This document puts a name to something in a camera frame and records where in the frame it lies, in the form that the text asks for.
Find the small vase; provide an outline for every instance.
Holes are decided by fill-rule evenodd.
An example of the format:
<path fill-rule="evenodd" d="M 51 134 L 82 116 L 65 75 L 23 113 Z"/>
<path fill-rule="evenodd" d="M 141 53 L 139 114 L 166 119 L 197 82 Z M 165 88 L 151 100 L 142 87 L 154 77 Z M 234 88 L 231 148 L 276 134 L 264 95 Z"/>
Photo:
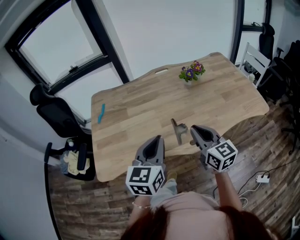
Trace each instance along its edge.
<path fill-rule="evenodd" d="M 192 81 L 186 81 L 185 79 L 182 79 L 183 80 L 183 83 L 184 83 L 184 85 L 186 85 L 186 86 L 192 86 Z"/>

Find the black window frame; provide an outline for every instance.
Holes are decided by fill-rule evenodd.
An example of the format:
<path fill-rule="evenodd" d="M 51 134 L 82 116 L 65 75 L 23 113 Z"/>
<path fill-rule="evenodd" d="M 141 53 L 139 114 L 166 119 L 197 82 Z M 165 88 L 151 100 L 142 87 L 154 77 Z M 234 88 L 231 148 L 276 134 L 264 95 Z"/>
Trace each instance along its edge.
<path fill-rule="evenodd" d="M 244 24 L 245 0 L 238 0 L 236 7 L 237 7 L 237 19 L 235 24 L 234 38 L 233 38 L 231 55 L 230 55 L 230 61 L 233 64 L 235 64 L 236 58 L 238 56 L 242 32 L 263 32 L 263 27 L 257 26 L 255 25 L 255 23 L 251 25 Z M 264 22 L 268 24 L 270 23 L 271 9 L 272 9 L 272 0 L 266 0 Z"/>
<path fill-rule="evenodd" d="M 129 78 L 121 64 L 121 61 L 110 41 L 105 27 L 98 15 L 96 7 L 92 0 L 75 0 L 80 12 L 83 15 L 97 45 L 103 55 L 96 57 L 82 66 L 75 66 L 69 70 L 68 75 L 59 79 L 52 85 L 48 85 L 47 81 L 34 69 L 34 67 L 26 60 L 20 52 L 20 47 L 26 39 L 34 32 L 34 30 L 51 14 L 71 0 L 46 0 L 38 6 L 18 27 L 9 41 L 5 44 L 5 49 L 17 63 L 19 68 L 34 83 L 42 83 L 51 95 L 56 94 L 63 88 L 75 82 L 86 74 L 100 68 L 108 63 L 112 63 L 120 76 L 123 84 L 129 82 Z"/>

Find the red hair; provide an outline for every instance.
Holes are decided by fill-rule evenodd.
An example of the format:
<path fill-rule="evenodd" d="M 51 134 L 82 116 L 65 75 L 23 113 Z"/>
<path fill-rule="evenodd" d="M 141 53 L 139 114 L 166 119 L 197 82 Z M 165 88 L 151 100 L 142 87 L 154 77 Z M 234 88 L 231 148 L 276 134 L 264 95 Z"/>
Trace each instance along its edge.
<path fill-rule="evenodd" d="M 229 220 L 230 240 L 274 240 L 257 216 L 250 212 L 238 211 L 233 207 L 220 207 Z M 121 240 L 165 240 L 169 213 L 164 207 L 149 211 L 129 227 Z"/>

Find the person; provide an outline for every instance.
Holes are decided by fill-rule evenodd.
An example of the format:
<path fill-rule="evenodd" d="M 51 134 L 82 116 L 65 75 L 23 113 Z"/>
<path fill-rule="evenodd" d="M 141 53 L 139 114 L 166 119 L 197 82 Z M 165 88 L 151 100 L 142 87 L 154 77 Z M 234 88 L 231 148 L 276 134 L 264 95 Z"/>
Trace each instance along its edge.
<path fill-rule="evenodd" d="M 215 174 L 220 206 L 209 195 L 177 194 L 177 173 L 152 198 L 138 196 L 121 240 L 278 240 L 242 204 L 227 172 Z"/>

